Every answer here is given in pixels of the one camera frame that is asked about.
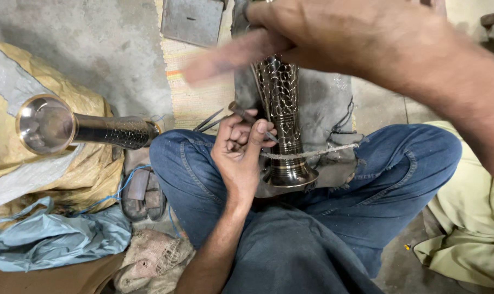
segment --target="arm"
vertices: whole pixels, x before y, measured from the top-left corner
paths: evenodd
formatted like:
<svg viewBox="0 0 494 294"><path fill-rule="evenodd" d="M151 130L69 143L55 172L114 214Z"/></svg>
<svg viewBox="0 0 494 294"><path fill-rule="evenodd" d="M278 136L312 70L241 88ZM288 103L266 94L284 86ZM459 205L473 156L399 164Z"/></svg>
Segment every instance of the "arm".
<svg viewBox="0 0 494 294"><path fill-rule="evenodd" d="M176 294L219 293L222 290L248 212L249 207L227 202L211 235L180 277Z"/></svg>
<svg viewBox="0 0 494 294"><path fill-rule="evenodd" d="M362 77L448 118L494 176L494 56L445 19L391 0L276 0L250 4L246 17L265 29L194 61L188 81L245 66L268 51L304 68ZM246 41L250 52L237 47Z"/></svg>
<svg viewBox="0 0 494 294"><path fill-rule="evenodd" d="M256 115L257 110L248 112ZM204 246L196 252L180 277L176 294L219 293L229 276L245 218L260 180L260 149L275 144L264 141L264 135L266 131L276 134L274 125L266 120L259 120L252 127L241 120L238 115L232 115L220 122L211 157L227 188L227 202Z"/></svg>

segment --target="hairy forearm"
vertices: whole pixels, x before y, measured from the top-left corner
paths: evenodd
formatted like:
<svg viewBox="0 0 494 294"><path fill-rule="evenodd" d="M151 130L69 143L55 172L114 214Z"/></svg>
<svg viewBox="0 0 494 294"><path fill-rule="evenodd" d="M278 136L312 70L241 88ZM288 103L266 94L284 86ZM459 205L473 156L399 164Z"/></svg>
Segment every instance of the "hairy forearm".
<svg viewBox="0 0 494 294"><path fill-rule="evenodd" d="M436 34L406 51L400 76L383 83L449 119L494 176L494 55L448 26Z"/></svg>
<svg viewBox="0 0 494 294"><path fill-rule="evenodd" d="M175 293L219 293L223 289L249 209L250 205L227 202L216 227L180 277Z"/></svg>

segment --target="hand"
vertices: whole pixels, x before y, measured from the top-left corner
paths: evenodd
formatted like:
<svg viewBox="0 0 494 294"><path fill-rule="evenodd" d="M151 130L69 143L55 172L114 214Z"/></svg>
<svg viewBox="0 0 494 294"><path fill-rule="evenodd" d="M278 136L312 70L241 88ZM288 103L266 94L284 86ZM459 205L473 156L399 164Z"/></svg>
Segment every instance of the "hand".
<svg viewBox="0 0 494 294"><path fill-rule="evenodd" d="M393 87L388 83L404 82L412 63L443 58L438 49L457 38L445 19L405 0L260 1L245 14L263 28L196 59L184 71L188 82L280 53L304 68Z"/></svg>
<svg viewBox="0 0 494 294"><path fill-rule="evenodd" d="M250 109L247 112L255 116L258 111ZM227 187L227 205L238 206L244 211L250 209L260 181L260 150L276 144L264 141L266 131L276 135L274 124L265 119L252 126L242 123L242 118L236 114L221 120L211 157Z"/></svg>

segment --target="jeans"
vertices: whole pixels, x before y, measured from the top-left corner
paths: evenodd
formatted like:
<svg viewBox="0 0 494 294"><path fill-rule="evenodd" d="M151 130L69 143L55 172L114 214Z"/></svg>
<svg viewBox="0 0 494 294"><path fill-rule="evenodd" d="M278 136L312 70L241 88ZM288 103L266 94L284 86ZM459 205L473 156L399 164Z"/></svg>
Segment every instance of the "jeans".
<svg viewBox="0 0 494 294"><path fill-rule="evenodd" d="M360 258L370 277L381 252L453 175L461 143L427 124L382 128L355 149L359 163L348 188L318 188L280 197L316 218ZM172 130L155 138L152 167L193 246L200 248L224 209L227 190L211 158L215 137ZM256 215L251 209L245 226Z"/></svg>

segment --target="blue string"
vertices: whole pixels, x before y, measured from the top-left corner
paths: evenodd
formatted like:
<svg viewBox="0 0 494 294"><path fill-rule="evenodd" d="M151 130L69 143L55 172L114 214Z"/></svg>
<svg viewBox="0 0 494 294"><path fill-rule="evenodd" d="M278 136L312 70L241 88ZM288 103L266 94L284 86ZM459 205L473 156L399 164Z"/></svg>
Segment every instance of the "blue string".
<svg viewBox="0 0 494 294"><path fill-rule="evenodd" d="M155 122L155 123L156 123L157 121L159 121L159 120L162 120L162 123L163 123L163 129L164 129L164 131L165 131L165 121L163 120L163 117L165 117L165 116L166 116L166 115L163 115L163 116L153 115L153 116L152 116L152 117L150 117L149 119L150 119L151 121Z"/></svg>
<svg viewBox="0 0 494 294"><path fill-rule="evenodd" d="M78 216L79 216L79 215L81 215L82 213L85 213L86 211L88 211L88 210L90 210L91 208L93 208L95 205L100 204L100 203L102 203L102 202L104 202L104 201L106 201L106 200L109 200L109 199L111 199L111 198L114 198L114 199L116 199L116 200L121 200L121 198L120 198L120 197L118 197L117 195L118 195L118 194L119 194L119 193L120 193L120 192L121 192L121 191L122 191L122 190L123 190L123 189L127 186L127 184L129 184L129 181L130 181L130 180L131 180L131 178L133 177L133 175L134 175L135 171L136 171L136 170L139 170L139 169L146 168L146 167L150 167L150 166L151 166L151 164L146 164L146 165L142 165L142 166L136 167L136 168L135 168L135 169L133 169L133 170L131 171L131 173L129 174L129 177L127 178L127 181L125 181L124 186L122 186L122 188L120 188L118 191L116 191L116 193L115 193L115 194L113 194L113 195L107 195L104 199L100 199L100 200L98 200L97 202L95 202L95 203L91 204L90 206L87 206L87 208L85 208L85 209L83 209L83 210L81 210L81 211L79 211L79 212L75 213L75 214L73 215L73 217L78 217Z"/></svg>
<svg viewBox="0 0 494 294"><path fill-rule="evenodd" d="M169 219L171 220L171 224L173 225L174 232L177 234L178 238L181 238L180 234L178 234L177 227L174 225L173 218L171 216L171 204L167 207L167 210L169 211Z"/></svg>

